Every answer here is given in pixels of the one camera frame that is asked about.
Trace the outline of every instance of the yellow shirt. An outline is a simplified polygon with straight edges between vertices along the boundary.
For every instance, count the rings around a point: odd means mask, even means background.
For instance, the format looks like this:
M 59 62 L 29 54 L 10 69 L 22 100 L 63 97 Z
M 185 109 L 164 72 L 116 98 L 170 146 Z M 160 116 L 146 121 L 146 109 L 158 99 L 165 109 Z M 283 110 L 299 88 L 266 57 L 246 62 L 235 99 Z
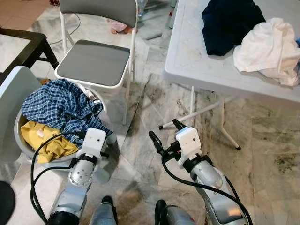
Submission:
M 28 121 L 21 127 L 25 141 L 36 151 L 42 143 L 60 133 L 60 130 L 50 128 L 44 124 Z M 38 153 L 38 163 L 48 163 L 54 158 L 70 155 L 78 151 L 75 144 L 63 136 L 59 136 L 46 144 Z

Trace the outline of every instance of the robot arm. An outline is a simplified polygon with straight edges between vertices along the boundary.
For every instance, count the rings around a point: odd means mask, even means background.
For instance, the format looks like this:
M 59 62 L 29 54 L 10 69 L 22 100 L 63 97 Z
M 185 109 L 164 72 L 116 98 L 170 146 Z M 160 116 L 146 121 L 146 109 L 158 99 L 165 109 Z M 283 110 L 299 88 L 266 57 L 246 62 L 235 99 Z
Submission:
M 99 167 L 101 150 L 106 146 L 106 133 L 89 128 L 78 159 L 68 175 L 68 184 L 54 204 L 47 225 L 77 225 L 86 204 L 87 192 L 96 176 L 101 183 L 109 180 L 109 173 Z
M 164 151 L 161 141 L 149 132 L 157 152 L 164 154 L 165 161 L 175 158 L 180 168 L 186 169 L 195 183 L 210 186 L 232 196 L 227 188 L 225 176 L 212 166 L 208 156 L 201 157 L 201 142 L 198 132 L 193 127 L 186 127 L 178 120 L 173 120 L 179 131 L 175 134 L 176 141 Z M 206 211 L 213 225 L 248 225 L 246 217 L 239 205 L 224 195 L 204 188 L 196 188 L 205 201 Z

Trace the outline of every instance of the blue checkered shirt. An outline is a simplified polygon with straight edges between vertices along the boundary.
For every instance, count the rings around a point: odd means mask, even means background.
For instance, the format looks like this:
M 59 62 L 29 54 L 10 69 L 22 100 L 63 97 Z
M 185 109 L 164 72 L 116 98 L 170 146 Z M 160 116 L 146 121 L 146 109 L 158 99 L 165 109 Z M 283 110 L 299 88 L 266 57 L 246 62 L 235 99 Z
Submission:
M 73 83 L 66 79 L 50 81 L 30 94 L 22 105 L 22 113 L 28 119 L 57 128 L 61 132 L 86 131 L 97 128 L 112 133 L 102 125 L 99 114 L 101 102 L 89 100 Z M 78 147 L 82 140 L 76 135 L 66 135 L 66 139 Z

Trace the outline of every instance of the chair seat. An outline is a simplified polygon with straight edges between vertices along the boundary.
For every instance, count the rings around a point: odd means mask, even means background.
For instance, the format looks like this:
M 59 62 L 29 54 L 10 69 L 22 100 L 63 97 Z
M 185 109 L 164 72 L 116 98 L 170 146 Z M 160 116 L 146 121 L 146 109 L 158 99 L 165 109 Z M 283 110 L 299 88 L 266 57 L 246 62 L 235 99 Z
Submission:
M 79 40 L 57 67 L 57 75 L 104 86 L 117 85 L 124 73 L 130 49 Z

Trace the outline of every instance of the white folding table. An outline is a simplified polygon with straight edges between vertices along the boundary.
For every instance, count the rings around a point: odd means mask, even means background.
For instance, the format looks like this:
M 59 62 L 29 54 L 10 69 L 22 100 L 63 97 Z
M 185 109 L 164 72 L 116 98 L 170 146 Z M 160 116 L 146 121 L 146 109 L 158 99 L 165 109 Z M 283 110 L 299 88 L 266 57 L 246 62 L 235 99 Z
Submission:
M 190 114 L 180 121 L 194 117 L 220 105 L 221 130 L 240 150 L 240 146 L 225 131 L 224 103 L 234 97 L 257 100 L 300 109 L 300 86 L 280 86 L 258 72 L 240 73 L 233 65 L 233 50 L 225 56 L 208 56 L 206 53 L 201 17 L 209 0 L 179 0 L 172 36 L 165 63 L 166 80 L 192 87 Z M 266 20 L 281 17 L 295 29 L 300 38 L 300 1 L 298 0 L 254 0 Z M 193 112 L 194 87 L 220 94 L 220 102 Z M 163 129 L 172 123 L 161 125 Z

